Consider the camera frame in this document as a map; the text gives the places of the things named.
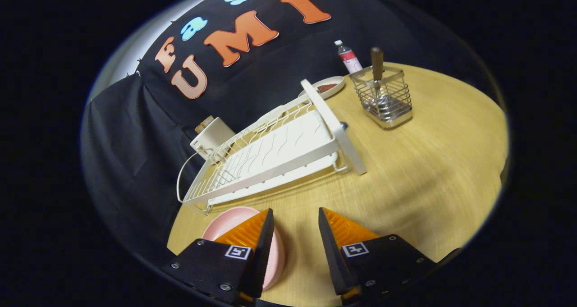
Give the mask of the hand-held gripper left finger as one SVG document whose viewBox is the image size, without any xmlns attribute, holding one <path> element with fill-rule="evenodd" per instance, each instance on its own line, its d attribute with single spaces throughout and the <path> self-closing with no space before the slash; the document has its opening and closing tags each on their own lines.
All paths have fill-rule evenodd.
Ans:
<svg viewBox="0 0 577 307">
<path fill-rule="evenodd" d="M 268 208 L 215 240 L 198 238 L 161 270 L 209 298 L 233 305 L 261 297 L 274 237 Z"/>
</svg>

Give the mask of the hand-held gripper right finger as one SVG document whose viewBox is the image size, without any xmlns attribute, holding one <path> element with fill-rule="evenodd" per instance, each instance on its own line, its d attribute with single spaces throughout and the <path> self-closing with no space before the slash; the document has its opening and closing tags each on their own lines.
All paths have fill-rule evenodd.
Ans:
<svg viewBox="0 0 577 307">
<path fill-rule="evenodd" d="M 369 305 L 428 276 L 437 263 L 397 234 L 379 236 L 326 207 L 319 230 L 334 292 L 343 305 Z"/>
</svg>

